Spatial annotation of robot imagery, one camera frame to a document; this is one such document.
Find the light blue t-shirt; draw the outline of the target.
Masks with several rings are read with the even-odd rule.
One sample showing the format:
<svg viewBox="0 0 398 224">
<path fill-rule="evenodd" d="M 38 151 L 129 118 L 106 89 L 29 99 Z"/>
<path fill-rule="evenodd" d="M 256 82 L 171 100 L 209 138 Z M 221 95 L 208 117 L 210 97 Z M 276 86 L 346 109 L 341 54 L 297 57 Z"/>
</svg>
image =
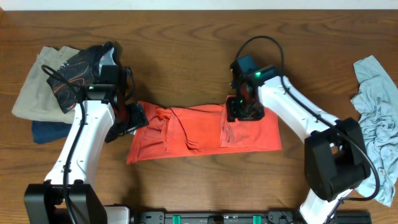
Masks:
<svg viewBox="0 0 398 224">
<path fill-rule="evenodd" d="M 390 207 L 397 181 L 397 87 L 372 55 L 353 67 L 359 91 L 351 103 L 361 115 L 359 125 L 366 152 L 381 185 L 375 200 Z"/>
</svg>

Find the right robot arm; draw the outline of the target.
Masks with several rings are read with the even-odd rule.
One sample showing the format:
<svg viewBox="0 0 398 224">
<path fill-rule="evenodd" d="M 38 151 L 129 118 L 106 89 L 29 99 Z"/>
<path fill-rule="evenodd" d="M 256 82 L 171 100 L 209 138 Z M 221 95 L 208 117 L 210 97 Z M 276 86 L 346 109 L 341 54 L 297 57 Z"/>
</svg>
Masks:
<svg viewBox="0 0 398 224">
<path fill-rule="evenodd" d="M 277 67 L 259 68 L 250 55 L 235 59 L 230 69 L 236 94 L 227 99 L 227 120 L 259 121 L 269 109 L 305 146 L 307 198 L 296 211 L 268 211 L 266 223 L 371 223 L 368 212 L 337 211 L 344 197 L 370 175 L 359 124 L 326 113 Z"/>
</svg>

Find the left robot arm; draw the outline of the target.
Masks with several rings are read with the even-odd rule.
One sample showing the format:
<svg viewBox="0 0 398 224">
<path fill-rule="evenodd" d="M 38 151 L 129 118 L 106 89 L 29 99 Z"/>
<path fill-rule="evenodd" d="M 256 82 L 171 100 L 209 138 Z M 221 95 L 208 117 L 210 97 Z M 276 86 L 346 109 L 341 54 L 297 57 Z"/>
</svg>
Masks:
<svg viewBox="0 0 398 224">
<path fill-rule="evenodd" d="M 125 205 L 104 206 L 94 190 L 104 143 L 147 126 L 142 106 L 127 104 L 124 95 L 132 72 L 104 65 L 99 82 L 77 85 L 43 65 L 42 70 L 74 92 L 74 122 L 52 170 L 41 184 L 29 184 L 24 204 L 30 223 L 131 223 Z"/>
</svg>

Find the red soccer t-shirt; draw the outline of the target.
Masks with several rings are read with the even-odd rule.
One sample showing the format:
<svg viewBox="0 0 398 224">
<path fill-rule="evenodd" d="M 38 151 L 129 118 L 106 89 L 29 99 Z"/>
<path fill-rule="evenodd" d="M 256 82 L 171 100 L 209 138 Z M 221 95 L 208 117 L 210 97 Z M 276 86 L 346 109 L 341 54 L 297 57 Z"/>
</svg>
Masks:
<svg viewBox="0 0 398 224">
<path fill-rule="evenodd" d="M 127 163 L 282 148 L 277 115 L 266 109 L 259 121 L 226 119 L 226 105 L 163 108 L 142 101 L 149 124 L 136 131 Z"/>
</svg>

